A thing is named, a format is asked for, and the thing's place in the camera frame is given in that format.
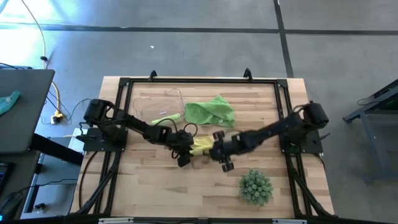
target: gray floor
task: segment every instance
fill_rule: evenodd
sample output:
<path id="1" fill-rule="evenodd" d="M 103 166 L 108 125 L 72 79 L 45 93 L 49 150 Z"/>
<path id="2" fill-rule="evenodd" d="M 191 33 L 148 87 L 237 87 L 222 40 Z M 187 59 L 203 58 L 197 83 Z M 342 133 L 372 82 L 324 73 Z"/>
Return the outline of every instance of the gray floor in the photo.
<path id="1" fill-rule="evenodd" d="M 277 28 L 271 0 L 26 0 L 40 22 L 89 26 Z M 394 0 L 280 0 L 289 29 L 397 30 Z M 31 22 L 19 1 L 10 1 L 0 22 Z M 40 68 L 42 42 L 36 29 L 0 30 L 0 62 Z M 72 110 L 94 98 L 105 75 L 287 77 L 277 34 L 46 31 L 49 68 L 56 71 L 62 102 Z M 398 78 L 397 36 L 288 35 L 294 77 L 304 78 L 308 96 L 330 118 L 321 133 L 333 206 L 345 218 L 398 223 L 398 182 L 366 185 L 374 155 L 359 121 L 342 117 L 365 98 Z M 39 123 L 44 136 L 71 134 L 81 121 L 79 105 L 71 125 Z M 47 103 L 44 122 L 54 112 Z"/>

